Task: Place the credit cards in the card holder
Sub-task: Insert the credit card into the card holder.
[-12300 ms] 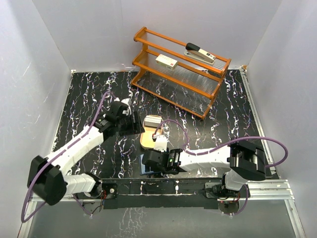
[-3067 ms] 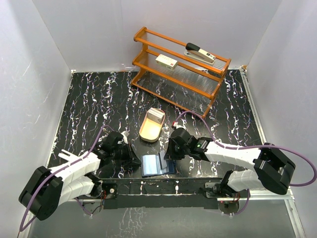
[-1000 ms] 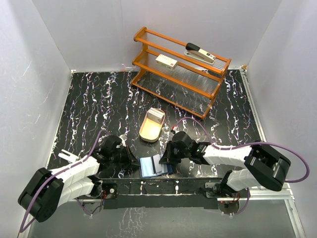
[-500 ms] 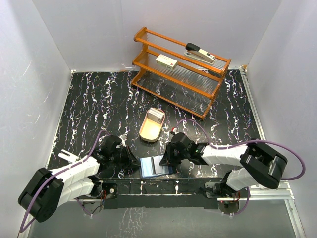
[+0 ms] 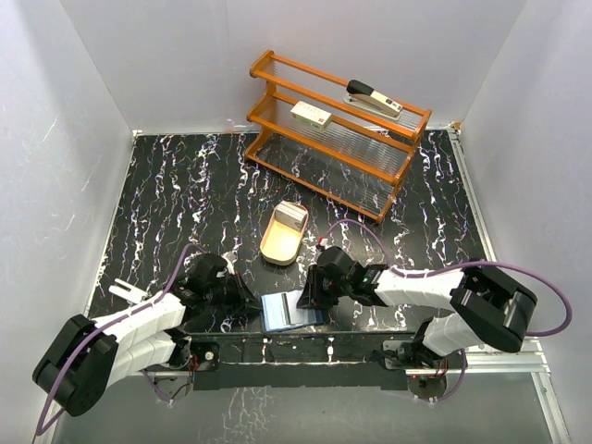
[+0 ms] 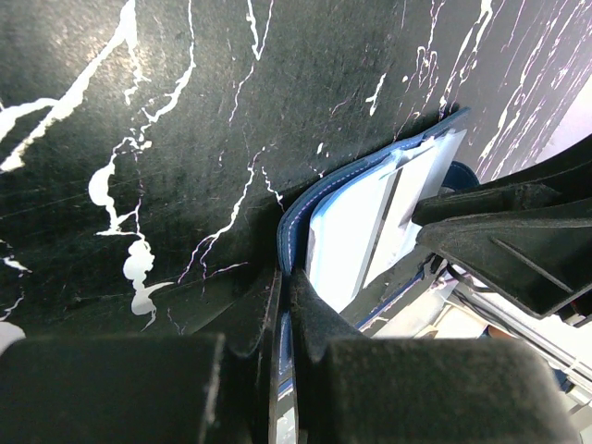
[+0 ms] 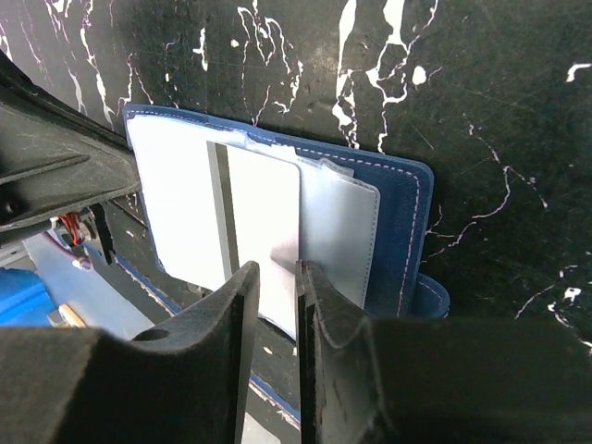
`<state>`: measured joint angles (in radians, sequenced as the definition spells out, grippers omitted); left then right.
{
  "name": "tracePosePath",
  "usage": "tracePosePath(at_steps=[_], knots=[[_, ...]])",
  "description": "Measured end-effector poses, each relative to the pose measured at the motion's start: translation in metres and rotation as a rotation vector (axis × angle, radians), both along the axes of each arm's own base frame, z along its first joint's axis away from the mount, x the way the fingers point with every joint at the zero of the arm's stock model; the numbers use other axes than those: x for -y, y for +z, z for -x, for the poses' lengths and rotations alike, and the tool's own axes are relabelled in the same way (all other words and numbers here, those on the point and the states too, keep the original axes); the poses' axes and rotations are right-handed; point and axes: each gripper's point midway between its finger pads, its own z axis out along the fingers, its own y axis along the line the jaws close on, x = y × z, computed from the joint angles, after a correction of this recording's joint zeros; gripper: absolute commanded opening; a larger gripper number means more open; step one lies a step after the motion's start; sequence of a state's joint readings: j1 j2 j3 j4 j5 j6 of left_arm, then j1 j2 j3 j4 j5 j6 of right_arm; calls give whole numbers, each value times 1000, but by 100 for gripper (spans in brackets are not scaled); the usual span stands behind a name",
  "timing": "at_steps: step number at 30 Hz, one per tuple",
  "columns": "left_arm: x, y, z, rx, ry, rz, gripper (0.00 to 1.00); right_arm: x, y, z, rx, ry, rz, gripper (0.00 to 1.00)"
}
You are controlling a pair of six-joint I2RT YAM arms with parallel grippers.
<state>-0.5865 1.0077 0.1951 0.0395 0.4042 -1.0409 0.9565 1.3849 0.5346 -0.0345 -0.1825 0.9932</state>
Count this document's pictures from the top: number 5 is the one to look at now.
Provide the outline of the stack of credit cards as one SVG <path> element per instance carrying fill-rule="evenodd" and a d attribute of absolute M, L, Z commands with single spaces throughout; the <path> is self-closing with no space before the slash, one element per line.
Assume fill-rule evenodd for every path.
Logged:
<path fill-rule="evenodd" d="M 276 221 L 290 229 L 301 231 L 308 217 L 305 208 L 294 203 L 280 203 L 274 213 Z"/>

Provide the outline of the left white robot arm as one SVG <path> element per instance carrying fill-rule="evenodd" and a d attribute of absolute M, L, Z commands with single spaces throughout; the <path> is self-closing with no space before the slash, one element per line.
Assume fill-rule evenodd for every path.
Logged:
<path fill-rule="evenodd" d="M 153 365 L 184 369 L 191 361 L 193 324 L 206 333 L 263 307 L 225 257 L 203 253 L 191 272 L 111 315 L 69 318 L 32 372 L 33 382 L 69 415 L 88 412 L 105 390 Z"/>

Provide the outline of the blue card holder wallet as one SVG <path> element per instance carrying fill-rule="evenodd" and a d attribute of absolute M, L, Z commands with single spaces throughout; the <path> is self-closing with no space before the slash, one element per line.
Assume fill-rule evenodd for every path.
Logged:
<path fill-rule="evenodd" d="M 285 331 L 322 324 L 323 316 L 319 310 L 297 307 L 301 296 L 302 289 L 262 295 L 265 331 Z"/>

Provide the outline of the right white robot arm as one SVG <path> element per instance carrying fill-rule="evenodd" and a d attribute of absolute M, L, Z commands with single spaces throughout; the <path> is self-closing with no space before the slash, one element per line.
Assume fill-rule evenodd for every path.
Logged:
<path fill-rule="evenodd" d="M 451 353 L 487 345 L 516 353 L 537 306 L 537 296 L 496 265 L 483 261 L 452 271 L 403 272 L 383 264 L 361 265 L 332 246 L 310 265 L 300 309 L 328 310 L 347 296 L 364 306 L 408 304 L 449 311 L 429 317 L 413 339 L 374 351 L 374 359 L 399 367 L 434 367 Z"/>

